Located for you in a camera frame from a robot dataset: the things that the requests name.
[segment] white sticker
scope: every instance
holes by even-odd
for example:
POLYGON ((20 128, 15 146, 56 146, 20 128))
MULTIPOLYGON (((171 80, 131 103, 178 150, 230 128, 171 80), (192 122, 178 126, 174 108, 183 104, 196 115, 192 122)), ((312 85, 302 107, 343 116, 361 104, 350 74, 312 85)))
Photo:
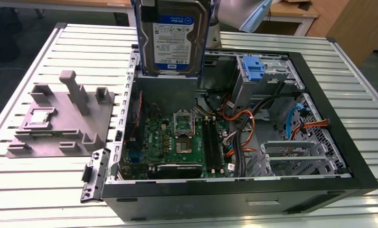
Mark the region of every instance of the white sticker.
POLYGON ((230 106, 230 108, 234 107, 234 103, 231 101, 227 101, 227 105, 230 106))
POLYGON ((126 6, 126 4, 120 4, 120 3, 107 3, 107 5, 108 6, 122 6, 122 7, 126 6))
POLYGON ((307 17, 307 18, 316 18, 316 15, 314 15, 314 14, 303 14, 303 17, 307 17))
POLYGON ((183 69, 190 64, 191 42, 187 38, 194 30, 192 17, 162 16, 152 24, 154 59, 160 69, 183 69))
POLYGON ((235 170, 235 164, 228 163, 227 169, 230 171, 234 171, 235 170))

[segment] black ram slot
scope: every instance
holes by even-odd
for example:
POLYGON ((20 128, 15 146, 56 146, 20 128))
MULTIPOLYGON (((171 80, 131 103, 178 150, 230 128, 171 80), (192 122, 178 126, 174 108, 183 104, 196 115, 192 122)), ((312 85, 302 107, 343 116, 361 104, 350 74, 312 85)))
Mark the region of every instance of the black ram slot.
POLYGON ((214 161, 214 169, 219 170, 222 168, 222 157, 219 150, 219 136, 215 128, 215 121, 210 121, 208 123, 208 141, 210 141, 211 157, 214 161))
POLYGON ((204 157, 206 157, 206 170, 210 171, 214 168, 214 158, 211 157, 211 146, 208 139, 208 121, 202 121, 202 133, 203 133, 203 148, 204 148, 204 157))

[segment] wd label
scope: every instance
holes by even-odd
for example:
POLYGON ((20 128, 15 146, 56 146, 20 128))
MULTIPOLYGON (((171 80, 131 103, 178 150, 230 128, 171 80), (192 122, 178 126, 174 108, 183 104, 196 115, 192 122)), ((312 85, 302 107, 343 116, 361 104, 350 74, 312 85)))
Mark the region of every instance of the wd label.
POLYGON ((184 69, 190 64, 191 42, 188 33, 194 30, 194 17, 162 15, 152 24, 154 58, 160 69, 184 69))

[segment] blue latch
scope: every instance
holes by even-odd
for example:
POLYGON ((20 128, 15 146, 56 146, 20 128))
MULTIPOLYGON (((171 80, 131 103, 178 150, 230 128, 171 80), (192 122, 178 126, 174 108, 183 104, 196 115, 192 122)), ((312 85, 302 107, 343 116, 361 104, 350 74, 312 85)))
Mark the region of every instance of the blue latch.
POLYGON ((264 76, 264 65, 262 64, 259 57, 244 56, 243 67, 248 74, 250 81, 260 81, 264 76))

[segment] aluminum table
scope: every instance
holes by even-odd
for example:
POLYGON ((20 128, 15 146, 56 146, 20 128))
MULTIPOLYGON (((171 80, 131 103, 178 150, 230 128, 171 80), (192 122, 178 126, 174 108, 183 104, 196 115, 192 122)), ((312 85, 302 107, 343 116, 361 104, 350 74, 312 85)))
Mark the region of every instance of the aluminum table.
MULTIPOLYGON (((0 114, 0 227, 378 227, 378 190, 332 203, 310 214, 203 218, 124 223, 104 203, 80 204, 82 171, 88 157, 8 159, 6 148, 27 113, 35 83, 66 91, 62 70, 76 72, 87 91, 116 93, 114 116, 124 96, 131 27, 68 24, 55 28, 0 114)), ((222 33, 224 48, 295 51, 303 54, 331 104, 378 178, 378 93, 336 43, 324 38, 222 33)), ((108 139, 114 138, 110 129, 108 139)))

